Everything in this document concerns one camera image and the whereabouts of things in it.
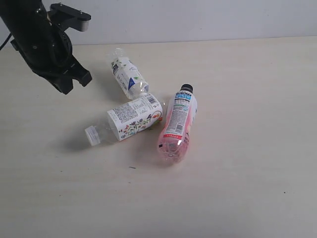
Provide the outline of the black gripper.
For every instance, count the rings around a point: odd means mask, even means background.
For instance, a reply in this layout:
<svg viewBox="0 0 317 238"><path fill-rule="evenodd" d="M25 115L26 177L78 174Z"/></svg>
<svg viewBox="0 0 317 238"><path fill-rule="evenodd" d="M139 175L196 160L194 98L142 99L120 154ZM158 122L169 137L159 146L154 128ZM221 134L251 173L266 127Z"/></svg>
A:
<svg viewBox="0 0 317 238"><path fill-rule="evenodd" d="M49 11L40 0L0 2L0 17L14 38L12 46L35 74L67 95L73 89L73 79L86 87L92 76L74 58L66 30L51 22Z"/></svg>

